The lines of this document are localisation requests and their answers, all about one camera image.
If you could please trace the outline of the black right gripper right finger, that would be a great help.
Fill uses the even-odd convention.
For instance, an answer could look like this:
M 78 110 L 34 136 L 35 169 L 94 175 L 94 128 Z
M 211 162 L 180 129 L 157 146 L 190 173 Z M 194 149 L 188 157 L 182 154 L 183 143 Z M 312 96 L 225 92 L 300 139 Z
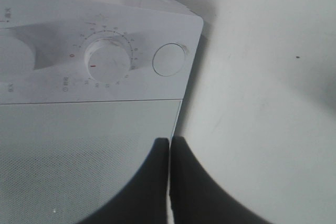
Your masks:
M 265 223 L 210 177 L 183 137 L 170 148 L 170 199 L 175 223 Z

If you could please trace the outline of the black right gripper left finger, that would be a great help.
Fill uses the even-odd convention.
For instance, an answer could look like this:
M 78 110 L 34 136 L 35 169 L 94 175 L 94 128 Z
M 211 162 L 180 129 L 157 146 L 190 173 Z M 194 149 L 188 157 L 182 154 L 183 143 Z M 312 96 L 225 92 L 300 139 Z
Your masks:
M 155 139 L 132 179 L 84 223 L 167 223 L 169 140 Z

